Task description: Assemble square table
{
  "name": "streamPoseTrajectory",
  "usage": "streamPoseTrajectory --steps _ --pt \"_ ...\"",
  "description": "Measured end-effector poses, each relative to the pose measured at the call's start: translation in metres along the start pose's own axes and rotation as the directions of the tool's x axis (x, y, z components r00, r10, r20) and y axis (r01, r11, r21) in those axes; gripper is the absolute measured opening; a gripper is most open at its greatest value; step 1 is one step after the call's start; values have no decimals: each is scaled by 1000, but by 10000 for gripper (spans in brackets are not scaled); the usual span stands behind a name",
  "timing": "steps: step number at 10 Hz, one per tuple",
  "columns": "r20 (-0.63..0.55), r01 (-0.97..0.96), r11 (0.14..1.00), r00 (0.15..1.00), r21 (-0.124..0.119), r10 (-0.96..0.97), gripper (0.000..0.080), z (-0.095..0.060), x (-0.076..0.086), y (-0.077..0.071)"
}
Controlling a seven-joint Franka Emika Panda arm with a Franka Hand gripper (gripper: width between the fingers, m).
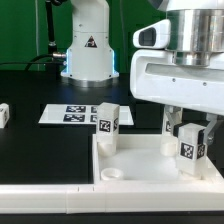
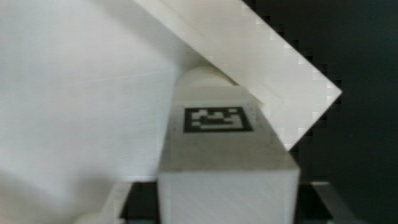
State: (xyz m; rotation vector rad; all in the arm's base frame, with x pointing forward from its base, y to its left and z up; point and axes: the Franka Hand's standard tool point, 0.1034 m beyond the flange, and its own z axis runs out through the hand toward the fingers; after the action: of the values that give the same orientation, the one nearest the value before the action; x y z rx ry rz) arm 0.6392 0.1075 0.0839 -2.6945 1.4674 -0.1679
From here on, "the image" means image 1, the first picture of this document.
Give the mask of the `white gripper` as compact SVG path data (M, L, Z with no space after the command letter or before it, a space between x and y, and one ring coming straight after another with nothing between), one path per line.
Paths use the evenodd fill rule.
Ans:
M213 54L208 67L177 66L173 58L168 51L138 50L132 57L130 90L137 99L166 105L164 134L173 135L182 123L182 108L212 113L206 115L203 139L211 145L217 115L224 116L224 53Z

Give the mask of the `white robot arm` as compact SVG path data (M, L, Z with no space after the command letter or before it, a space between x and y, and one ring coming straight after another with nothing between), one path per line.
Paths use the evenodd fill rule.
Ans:
M71 0L73 41L62 76L81 86L117 76L109 46L106 0ZM224 122L224 0L148 0L166 18L137 30L130 90L137 99L163 104L171 132L181 109L207 114L206 144Z

